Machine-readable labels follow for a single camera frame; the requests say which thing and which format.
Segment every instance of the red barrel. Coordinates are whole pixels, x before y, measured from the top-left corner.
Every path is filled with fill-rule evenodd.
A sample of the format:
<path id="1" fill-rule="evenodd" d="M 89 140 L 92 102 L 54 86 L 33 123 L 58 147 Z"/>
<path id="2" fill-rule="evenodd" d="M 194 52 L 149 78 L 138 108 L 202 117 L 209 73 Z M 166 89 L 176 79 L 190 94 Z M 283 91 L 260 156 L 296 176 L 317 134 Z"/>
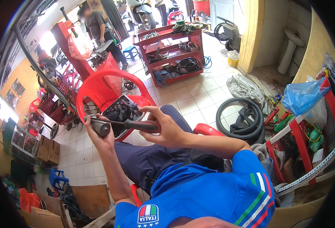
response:
<path id="1" fill-rule="evenodd" d="M 211 8 L 209 1 L 193 1 L 193 4 L 195 12 L 203 11 L 206 13 L 206 15 L 211 16 Z"/>

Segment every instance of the perforated metal strip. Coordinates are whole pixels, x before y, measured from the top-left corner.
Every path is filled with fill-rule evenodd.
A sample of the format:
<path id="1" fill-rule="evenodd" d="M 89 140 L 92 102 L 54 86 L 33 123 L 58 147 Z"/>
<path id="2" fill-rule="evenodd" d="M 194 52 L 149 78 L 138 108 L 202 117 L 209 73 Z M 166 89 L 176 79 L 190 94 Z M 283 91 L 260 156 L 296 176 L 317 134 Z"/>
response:
<path id="1" fill-rule="evenodd" d="M 296 181 L 290 183 L 289 185 L 286 185 L 278 190 L 278 196 L 285 195 L 291 191 L 294 191 L 295 189 L 307 184 L 310 180 L 315 178 L 320 172 L 322 172 L 326 167 L 329 166 L 329 164 L 335 159 L 335 148 L 329 153 L 329 155 L 316 166 L 314 169 L 312 169 L 310 172 L 308 172 L 306 175 L 302 176 L 301 178 L 297 179 Z"/>

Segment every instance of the door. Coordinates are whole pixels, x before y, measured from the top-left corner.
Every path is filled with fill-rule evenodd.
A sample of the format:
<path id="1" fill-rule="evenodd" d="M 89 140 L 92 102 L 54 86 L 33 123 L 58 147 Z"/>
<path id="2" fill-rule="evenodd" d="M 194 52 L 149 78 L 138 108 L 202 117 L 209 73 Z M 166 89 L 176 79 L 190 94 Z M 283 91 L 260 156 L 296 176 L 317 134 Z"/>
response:
<path id="1" fill-rule="evenodd" d="M 234 22 L 234 0 L 210 0 L 211 7 L 211 30 L 224 21 L 218 19 L 217 16 L 223 17 Z"/>

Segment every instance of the blue jersey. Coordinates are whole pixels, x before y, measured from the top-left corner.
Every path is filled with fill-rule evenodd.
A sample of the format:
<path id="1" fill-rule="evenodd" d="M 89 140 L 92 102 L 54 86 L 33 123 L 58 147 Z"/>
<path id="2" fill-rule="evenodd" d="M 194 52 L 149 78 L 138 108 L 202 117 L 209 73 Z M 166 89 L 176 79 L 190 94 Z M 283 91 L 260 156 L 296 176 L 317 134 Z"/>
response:
<path id="1" fill-rule="evenodd" d="M 165 228 L 178 217 L 216 217 L 242 227 L 266 227 L 272 217 L 274 191 L 268 174 L 252 151 L 232 158 L 232 172 L 197 164 L 164 170 L 141 207 L 116 206 L 115 228 Z"/>

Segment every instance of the blue plastic stool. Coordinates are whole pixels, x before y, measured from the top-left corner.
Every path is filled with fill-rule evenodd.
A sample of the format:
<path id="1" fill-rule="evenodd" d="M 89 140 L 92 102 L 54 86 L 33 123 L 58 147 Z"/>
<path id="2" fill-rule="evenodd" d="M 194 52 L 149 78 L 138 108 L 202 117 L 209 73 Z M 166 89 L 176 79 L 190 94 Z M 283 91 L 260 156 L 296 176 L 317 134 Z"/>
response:
<path id="1" fill-rule="evenodd" d="M 135 46 L 129 46 L 129 47 L 126 47 L 124 50 L 123 50 L 123 55 L 125 57 L 125 59 L 131 59 L 131 60 L 135 60 L 135 56 L 138 55 L 138 51 L 137 51 L 137 48 Z"/>
<path id="2" fill-rule="evenodd" d="M 63 191 L 63 187 L 64 187 L 65 183 L 69 182 L 69 179 L 67 179 L 64 176 L 64 171 L 57 170 L 57 169 L 51 169 L 50 174 L 48 176 L 48 180 L 50 181 L 52 187 L 54 187 L 55 189 L 61 190 L 61 191 Z"/>

